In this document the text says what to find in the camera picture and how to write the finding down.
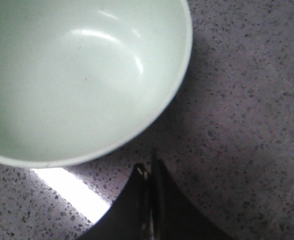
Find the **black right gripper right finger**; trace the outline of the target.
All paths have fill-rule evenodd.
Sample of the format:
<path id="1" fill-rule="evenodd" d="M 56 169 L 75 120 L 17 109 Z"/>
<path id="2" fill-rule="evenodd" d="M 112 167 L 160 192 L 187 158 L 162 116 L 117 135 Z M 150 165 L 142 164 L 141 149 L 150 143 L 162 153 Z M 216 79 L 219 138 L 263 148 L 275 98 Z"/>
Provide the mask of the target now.
<path id="1" fill-rule="evenodd" d="M 181 191 L 155 152 L 151 161 L 151 205 L 155 240 L 231 240 Z"/>

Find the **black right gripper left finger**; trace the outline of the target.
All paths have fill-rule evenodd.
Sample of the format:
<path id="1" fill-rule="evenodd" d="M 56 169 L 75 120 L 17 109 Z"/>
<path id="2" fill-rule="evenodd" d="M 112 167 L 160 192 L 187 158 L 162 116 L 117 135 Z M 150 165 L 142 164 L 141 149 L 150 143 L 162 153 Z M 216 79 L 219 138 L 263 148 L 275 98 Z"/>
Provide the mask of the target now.
<path id="1" fill-rule="evenodd" d="M 149 172 L 137 163 L 110 209 L 78 239 L 149 240 L 150 215 Z"/>

